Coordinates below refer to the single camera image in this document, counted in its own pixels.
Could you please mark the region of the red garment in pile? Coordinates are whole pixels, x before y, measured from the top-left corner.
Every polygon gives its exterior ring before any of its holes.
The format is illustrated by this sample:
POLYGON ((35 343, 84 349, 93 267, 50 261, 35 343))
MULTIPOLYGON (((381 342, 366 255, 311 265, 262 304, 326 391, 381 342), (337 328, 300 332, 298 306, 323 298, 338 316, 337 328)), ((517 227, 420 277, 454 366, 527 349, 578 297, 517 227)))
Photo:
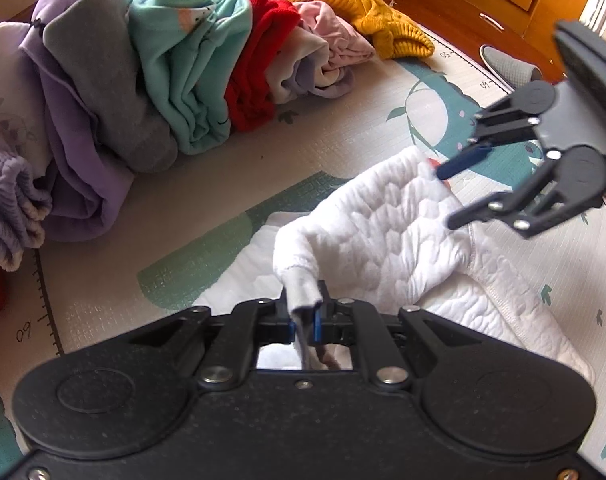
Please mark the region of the red garment in pile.
POLYGON ((270 122, 276 104, 266 70, 300 23, 299 12, 288 0, 249 0, 252 28, 233 68, 225 91, 228 113, 237 132, 249 132, 270 122))

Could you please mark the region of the white quilted baby garment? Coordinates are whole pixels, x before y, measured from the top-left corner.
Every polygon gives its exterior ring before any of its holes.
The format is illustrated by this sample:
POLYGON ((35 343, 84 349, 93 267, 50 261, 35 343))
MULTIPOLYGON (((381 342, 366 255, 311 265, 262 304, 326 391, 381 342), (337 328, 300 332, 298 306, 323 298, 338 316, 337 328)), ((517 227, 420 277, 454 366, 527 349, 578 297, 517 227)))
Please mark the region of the white quilted baby garment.
POLYGON ((199 297, 215 314, 286 292, 292 307, 323 290, 394 314, 416 307, 556 360, 587 379, 589 363, 479 226, 447 229, 460 206, 417 148, 405 148, 309 212, 271 214, 199 297))

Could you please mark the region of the lavender ribbed garment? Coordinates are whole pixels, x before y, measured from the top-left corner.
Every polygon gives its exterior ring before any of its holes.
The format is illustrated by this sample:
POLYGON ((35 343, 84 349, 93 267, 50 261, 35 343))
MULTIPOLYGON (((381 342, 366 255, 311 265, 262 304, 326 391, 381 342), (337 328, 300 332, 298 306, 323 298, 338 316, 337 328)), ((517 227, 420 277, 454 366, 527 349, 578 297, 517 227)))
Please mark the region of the lavender ribbed garment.
POLYGON ((14 272, 27 249, 45 240, 43 221, 53 201, 37 188, 32 167, 23 157, 0 150, 0 268, 14 272))

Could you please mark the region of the grey slipper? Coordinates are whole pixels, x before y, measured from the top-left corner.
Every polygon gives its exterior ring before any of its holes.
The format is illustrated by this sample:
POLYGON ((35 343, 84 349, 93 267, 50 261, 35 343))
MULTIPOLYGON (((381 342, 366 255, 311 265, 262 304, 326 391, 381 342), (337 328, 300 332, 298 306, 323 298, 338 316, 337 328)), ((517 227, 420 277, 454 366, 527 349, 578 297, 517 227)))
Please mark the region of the grey slipper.
POLYGON ((487 69, 511 89, 542 80, 542 72, 536 65, 514 58, 487 44, 483 44, 478 53, 487 69))

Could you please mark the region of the purple garment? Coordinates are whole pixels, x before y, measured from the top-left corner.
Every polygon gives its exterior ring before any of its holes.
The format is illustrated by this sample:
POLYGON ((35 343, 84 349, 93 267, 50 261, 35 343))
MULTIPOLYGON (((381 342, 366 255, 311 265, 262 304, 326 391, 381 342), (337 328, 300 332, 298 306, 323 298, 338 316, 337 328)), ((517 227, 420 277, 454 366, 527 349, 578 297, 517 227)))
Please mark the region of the purple garment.
POLYGON ((84 242, 116 222, 134 174, 97 148, 98 119, 43 44, 45 26, 78 0, 38 0, 20 50, 35 65, 45 102, 45 131, 53 161, 46 184, 53 206, 44 221, 48 238, 84 242))

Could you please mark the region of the cream lilac garment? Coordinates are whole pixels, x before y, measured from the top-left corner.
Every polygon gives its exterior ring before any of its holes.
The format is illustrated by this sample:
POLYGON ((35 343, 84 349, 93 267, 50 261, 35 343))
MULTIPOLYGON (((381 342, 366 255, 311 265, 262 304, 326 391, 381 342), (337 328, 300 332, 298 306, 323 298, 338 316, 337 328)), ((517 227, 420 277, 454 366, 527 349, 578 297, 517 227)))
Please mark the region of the cream lilac garment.
POLYGON ((308 94, 338 99, 350 93, 354 87, 352 70, 326 68, 329 53, 326 40, 297 26, 265 70, 273 101, 285 104, 308 94))

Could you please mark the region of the yellow knit sweater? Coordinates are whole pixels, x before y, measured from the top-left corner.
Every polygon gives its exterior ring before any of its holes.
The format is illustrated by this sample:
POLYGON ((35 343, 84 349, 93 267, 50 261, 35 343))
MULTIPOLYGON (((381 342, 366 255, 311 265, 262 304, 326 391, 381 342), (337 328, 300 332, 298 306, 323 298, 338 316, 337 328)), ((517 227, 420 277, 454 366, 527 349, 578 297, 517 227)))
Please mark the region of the yellow knit sweater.
POLYGON ((382 60, 429 58, 434 53, 434 46, 427 34, 406 14, 392 8, 384 0, 318 1, 329 4, 339 18, 370 40, 382 60))

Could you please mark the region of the white folded garment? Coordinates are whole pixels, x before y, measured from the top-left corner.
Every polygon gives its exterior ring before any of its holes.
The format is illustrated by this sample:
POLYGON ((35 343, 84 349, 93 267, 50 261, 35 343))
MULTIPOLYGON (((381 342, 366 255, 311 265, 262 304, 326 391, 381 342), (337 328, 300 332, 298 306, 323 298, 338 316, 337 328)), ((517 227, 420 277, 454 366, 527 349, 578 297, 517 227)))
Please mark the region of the white folded garment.
POLYGON ((32 60, 20 49, 28 32, 26 23, 0 23, 0 133, 40 178, 46 174, 52 152, 41 79, 32 60))

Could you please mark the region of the pink garment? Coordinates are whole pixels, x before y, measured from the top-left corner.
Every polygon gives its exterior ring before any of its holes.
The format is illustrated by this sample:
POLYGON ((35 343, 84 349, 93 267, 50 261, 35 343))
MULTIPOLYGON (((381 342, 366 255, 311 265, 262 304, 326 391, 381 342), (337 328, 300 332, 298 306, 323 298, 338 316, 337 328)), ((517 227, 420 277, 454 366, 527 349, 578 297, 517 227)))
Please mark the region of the pink garment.
POLYGON ((376 54, 373 46, 354 27, 340 18, 328 3, 318 0, 295 2, 300 26, 328 44, 328 59, 321 66, 326 79, 339 77, 341 70, 365 63, 376 54))

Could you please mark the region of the cartoon foam play mat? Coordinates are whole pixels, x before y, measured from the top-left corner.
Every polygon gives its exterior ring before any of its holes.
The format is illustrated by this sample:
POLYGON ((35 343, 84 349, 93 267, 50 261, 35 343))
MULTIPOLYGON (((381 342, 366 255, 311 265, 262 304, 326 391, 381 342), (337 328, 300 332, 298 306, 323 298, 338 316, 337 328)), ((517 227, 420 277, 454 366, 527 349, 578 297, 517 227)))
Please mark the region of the cartoon foam play mat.
MULTIPOLYGON (((0 474, 21 451, 12 390, 41 362, 204 303, 204 292, 276 212, 303 212, 381 160, 417 146, 444 160, 504 88, 442 38, 423 63, 373 60, 340 99, 308 96, 268 125, 138 177, 113 227, 26 252, 0 314, 0 474)), ((524 240, 487 235, 527 279, 596 375, 583 452, 606 473, 606 204, 524 240)))

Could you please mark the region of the teal green garment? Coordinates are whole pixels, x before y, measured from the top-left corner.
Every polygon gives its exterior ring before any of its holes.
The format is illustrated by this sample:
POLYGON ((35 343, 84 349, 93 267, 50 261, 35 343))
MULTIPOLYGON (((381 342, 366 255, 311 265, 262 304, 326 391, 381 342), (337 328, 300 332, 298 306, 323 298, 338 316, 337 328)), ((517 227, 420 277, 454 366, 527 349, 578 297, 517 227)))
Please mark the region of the teal green garment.
POLYGON ((128 0, 148 96, 183 154, 228 139, 225 91, 251 29, 250 0, 128 0))

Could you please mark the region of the grey garment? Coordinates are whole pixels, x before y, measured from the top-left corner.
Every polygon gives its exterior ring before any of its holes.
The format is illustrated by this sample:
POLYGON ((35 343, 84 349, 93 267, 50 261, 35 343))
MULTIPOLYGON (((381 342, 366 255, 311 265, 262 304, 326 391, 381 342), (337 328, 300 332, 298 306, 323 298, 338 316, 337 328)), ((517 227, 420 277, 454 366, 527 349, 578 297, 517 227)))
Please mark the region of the grey garment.
POLYGON ((151 103, 128 35, 128 0, 78 0, 43 32, 43 44, 98 119, 96 139, 135 172, 171 167, 177 143, 151 103))

